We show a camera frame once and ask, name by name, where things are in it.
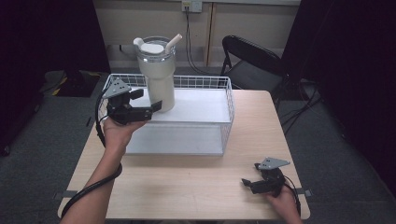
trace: white tumbler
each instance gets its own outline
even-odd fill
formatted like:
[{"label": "white tumbler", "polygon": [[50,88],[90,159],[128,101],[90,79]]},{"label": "white tumbler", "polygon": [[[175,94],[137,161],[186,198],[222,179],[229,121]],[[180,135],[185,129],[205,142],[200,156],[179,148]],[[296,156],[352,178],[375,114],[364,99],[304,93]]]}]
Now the white tumbler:
[{"label": "white tumbler", "polygon": [[152,36],[143,39],[143,47],[160,47],[163,50],[145,50],[135,44],[140,72],[146,77],[148,97],[152,104],[163,101],[159,112],[166,112],[175,105],[174,72],[175,46],[165,50],[169,39],[162,36]]}]

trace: wall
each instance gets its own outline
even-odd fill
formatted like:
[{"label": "wall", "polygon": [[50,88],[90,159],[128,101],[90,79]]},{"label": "wall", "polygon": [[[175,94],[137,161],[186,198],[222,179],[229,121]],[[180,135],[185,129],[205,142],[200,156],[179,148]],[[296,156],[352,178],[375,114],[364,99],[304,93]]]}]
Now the wall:
[{"label": "wall", "polygon": [[[224,58],[221,39],[241,35],[268,49],[285,48],[298,10],[282,5],[203,2],[202,13],[190,13],[191,54],[209,66]],[[177,52],[186,48],[187,19],[180,1],[94,1],[106,45],[131,45],[135,37],[182,34]]]}]

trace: table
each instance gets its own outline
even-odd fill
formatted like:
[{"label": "table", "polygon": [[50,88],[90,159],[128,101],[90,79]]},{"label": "table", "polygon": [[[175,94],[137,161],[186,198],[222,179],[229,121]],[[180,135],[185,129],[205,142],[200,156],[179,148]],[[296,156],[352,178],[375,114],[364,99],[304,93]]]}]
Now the table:
[{"label": "table", "polygon": [[[221,156],[126,155],[107,211],[109,219],[260,220],[279,218],[264,197],[241,178],[261,180],[254,163],[265,157],[290,161],[281,167],[301,186],[285,136],[267,91],[233,91],[235,114]],[[104,148],[92,128],[68,190],[81,190]],[[310,216],[299,195],[302,219]],[[58,214],[69,199],[63,199]]]}]

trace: white wire rack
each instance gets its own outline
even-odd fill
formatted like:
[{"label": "white wire rack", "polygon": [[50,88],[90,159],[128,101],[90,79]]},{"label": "white wire rack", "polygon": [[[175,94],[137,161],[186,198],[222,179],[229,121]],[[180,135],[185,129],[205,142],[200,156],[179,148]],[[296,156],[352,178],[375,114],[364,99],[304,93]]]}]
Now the white wire rack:
[{"label": "white wire rack", "polygon": [[[150,105],[146,79],[140,74],[112,74],[105,88],[120,78],[132,90],[143,89],[131,106]],[[174,76],[175,106],[154,113],[152,120],[134,133],[127,153],[223,155],[233,125],[234,105],[227,77]],[[106,115],[102,100],[99,116]]]}]

